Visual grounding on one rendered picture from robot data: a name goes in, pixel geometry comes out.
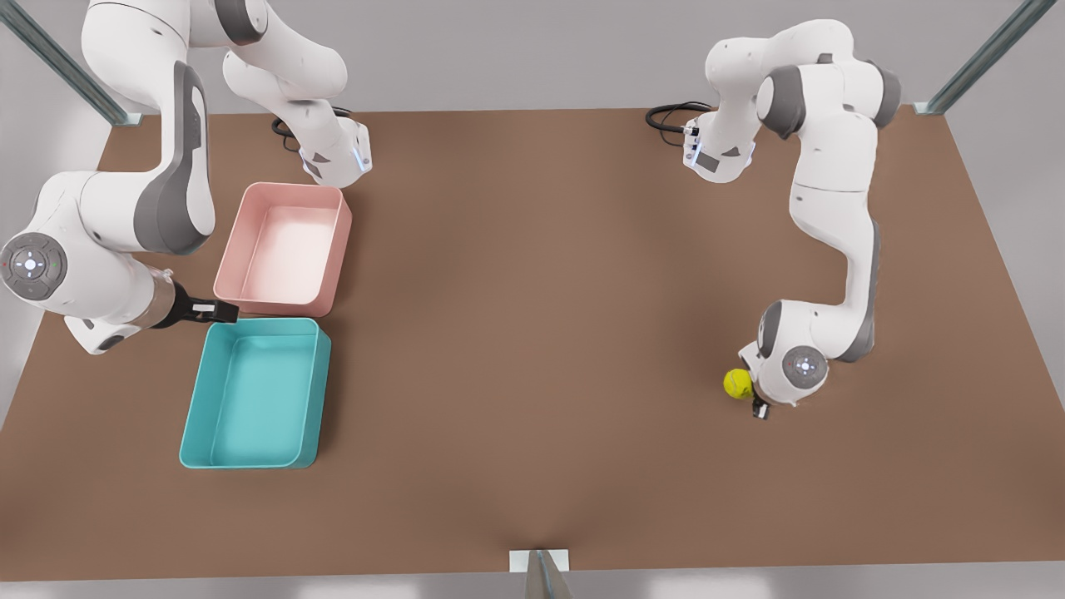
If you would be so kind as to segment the pink rectangular tray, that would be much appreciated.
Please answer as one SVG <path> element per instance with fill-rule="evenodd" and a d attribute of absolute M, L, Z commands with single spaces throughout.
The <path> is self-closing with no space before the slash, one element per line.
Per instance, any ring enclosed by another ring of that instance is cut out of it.
<path fill-rule="evenodd" d="M 247 187 L 213 291 L 248 314 L 320 318 L 334 307 L 351 211 L 338 187 Z"/>

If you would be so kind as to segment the silver frame post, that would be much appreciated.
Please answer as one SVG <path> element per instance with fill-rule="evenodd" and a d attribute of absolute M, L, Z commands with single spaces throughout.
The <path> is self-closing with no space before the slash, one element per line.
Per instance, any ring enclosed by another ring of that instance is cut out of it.
<path fill-rule="evenodd" d="M 20 7 L 15 0 L 0 0 L 0 22 L 18 38 L 22 44 L 37 54 L 38 58 L 51 71 L 58 76 L 91 106 L 106 124 L 110 126 L 138 126 L 140 113 L 126 112 L 122 106 L 111 98 L 109 92 L 102 85 L 96 83 L 87 71 L 77 64 L 72 56 L 58 44 L 50 34 L 42 29 L 37 20 L 34 20 L 27 12 Z"/>
<path fill-rule="evenodd" d="M 563 573 L 570 572 L 567 549 L 511 550 L 509 571 L 525 574 L 524 599 L 574 599 Z"/>
<path fill-rule="evenodd" d="M 958 71 L 954 72 L 943 84 L 943 87 L 927 101 L 913 103 L 915 114 L 946 114 L 1056 3 L 1058 0 L 1023 0 L 1007 16 L 1007 19 L 993 31 L 989 37 L 974 51 L 974 54 L 958 68 Z"/>

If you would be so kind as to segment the teal rectangular tray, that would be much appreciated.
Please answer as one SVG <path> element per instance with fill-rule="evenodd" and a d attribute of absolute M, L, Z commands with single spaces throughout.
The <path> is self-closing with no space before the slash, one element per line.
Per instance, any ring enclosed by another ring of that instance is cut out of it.
<path fill-rule="evenodd" d="M 320 448 L 331 338 L 310 318 L 206 333 L 179 460 L 189 469 L 304 469 Z"/>

